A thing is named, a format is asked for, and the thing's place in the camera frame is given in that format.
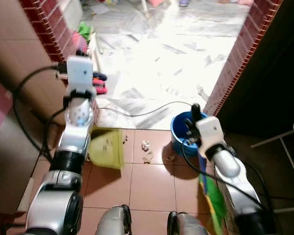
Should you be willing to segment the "pink and black slippers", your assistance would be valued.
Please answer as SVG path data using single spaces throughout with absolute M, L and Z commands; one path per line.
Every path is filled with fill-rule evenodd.
M 97 95 L 107 94 L 108 88 L 106 87 L 107 75 L 101 72 L 93 72 L 93 87 Z

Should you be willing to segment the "grey metal stand frame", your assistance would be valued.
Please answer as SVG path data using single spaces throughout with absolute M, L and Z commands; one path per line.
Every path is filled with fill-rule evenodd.
M 258 141 L 250 146 L 258 157 L 253 157 L 261 174 L 268 182 L 266 193 L 270 201 L 277 201 L 276 213 L 294 212 L 294 147 L 290 147 L 294 131 Z

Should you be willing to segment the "pink cloth bundle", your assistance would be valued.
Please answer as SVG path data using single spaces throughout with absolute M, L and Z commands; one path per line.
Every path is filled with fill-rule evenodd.
M 80 34 L 78 34 L 78 32 L 73 32 L 73 35 L 71 37 L 71 43 L 73 44 L 75 50 L 77 48 L 81 48 L 82 50 L 88 50 L 88 43 L 86 42 L 86 40 L 84 40 L 84 38 L 82 38 L 82 36 L 80 36 Z

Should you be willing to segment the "crumpled brown paper scrap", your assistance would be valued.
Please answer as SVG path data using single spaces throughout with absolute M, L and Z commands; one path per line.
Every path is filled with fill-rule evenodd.
M 145 153 L 145 155 L 142 156 L 141 161 L 144 164 L 151 164 L 151 162 L 153 161 L 153 153 L 152 152 Z

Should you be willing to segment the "silver left robot leg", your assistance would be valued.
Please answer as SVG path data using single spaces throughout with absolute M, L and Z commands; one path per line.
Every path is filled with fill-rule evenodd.
M 113 206 L 100 218 L 95 235 L 133 235 L 128 205 Z

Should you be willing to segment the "yellow-green dustpan with red handle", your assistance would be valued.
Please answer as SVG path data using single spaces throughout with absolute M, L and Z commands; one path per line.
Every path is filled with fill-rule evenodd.
M 118 128 L 94 127 L 88 157 L 95 166 L 122 170 L 124 166 L 123 133 Z

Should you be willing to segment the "blue plastic bucket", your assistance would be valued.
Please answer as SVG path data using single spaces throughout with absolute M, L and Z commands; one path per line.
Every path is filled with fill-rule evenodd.
M 192 118 L 190 111 L 178 114 L 171 121 L 172 150 L 180 156 L 185 154 L 187 157 L 201 157 L 198 148 L 189 146 L 185 143 L 187 127 L 184 124 L 184 119 L 186 118 Z

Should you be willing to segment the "silver right robot leg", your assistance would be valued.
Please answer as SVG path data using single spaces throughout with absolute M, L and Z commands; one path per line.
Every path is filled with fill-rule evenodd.
M 210 235 L 210 233 L 189 213 L 171 211 L 167 219 L 167 235 Z

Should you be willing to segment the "green cloth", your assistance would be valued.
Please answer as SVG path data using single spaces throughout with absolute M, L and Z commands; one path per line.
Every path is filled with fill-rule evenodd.
M 82 36 L 82 38 L 84 38 L 84 40 L 86 40 L 87 43 L 89 43 L 91 38 L 91 33 L 93 32 L 93 27 L 91 27 L 91 25 L 88 25 L 86 22 L 81 22 L 78 25 L 77 32 L 78 34 L 80 34 L 80 36 Z

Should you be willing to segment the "white board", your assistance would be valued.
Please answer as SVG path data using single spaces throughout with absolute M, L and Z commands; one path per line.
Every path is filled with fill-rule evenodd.
M 77 31 L 83 16 L 81 0 L 56 0 L 69 29 Z

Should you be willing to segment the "silver robot leg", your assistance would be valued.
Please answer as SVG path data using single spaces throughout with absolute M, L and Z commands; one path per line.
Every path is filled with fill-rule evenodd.
M 189 213 L 171 211 L 167 219 L 167 235 L 210 235 L 210 233 Z
M 133 235 L 128 205 L 113 206 L 100 218 L 95 235 Z

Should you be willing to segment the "white rack frame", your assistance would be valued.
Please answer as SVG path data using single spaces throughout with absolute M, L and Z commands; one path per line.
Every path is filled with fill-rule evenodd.
M 93 72 L 101 72 L 100 51 L 98 47 L 97 34 L 93 31 L 90 34 L 89 43 L 87 45 L 87 54 L 93 63 Z

